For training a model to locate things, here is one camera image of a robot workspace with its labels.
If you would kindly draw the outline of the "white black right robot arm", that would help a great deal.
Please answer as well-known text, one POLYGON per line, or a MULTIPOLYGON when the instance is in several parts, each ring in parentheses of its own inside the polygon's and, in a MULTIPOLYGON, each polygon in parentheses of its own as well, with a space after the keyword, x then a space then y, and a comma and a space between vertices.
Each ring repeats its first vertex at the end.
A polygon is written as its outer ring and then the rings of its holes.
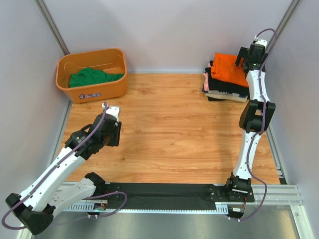
POLYGON ((276 105, 270 102, 265 86, 266 46, 265 40, 255 40, 249 48, 240 49, 235 61, 236 66, 243 68, 250 96, 239 121, 243 130, 240 154, 224 189, 225 197, 230 201, 244 201, 252 194, 255 153, 276 109, 276 105))

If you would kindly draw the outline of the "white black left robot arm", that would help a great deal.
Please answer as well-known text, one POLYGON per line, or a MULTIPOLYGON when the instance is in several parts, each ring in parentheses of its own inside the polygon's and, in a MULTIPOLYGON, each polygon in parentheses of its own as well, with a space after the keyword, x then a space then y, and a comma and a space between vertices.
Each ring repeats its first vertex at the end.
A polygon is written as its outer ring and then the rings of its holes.
POLYGON ((3 216, 2 225, 10 230, 5 220, 12 213, 33 235, 46 230, 64 209, 83 199, 99 200, 109 193, 105 181, 92 172, 71 187, 59 190, 69 175, 104 146, 118 146, 122 123, 119 107, 111 106, 96 116, 92 124, 72 133, 64 147, 49 167, 27 189, 11 193, 5 200, 9 211, 3 216))

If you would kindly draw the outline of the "orange t shirt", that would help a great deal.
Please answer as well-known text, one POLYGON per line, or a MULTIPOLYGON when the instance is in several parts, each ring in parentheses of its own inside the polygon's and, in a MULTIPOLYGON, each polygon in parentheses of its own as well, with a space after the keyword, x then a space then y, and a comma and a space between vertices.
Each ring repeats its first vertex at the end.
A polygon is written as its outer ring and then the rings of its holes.
POLYGON ((236 59, 236 55, 215 53, 210 75, 216 80, 248 88, 243 67, 235 65, 236 59))

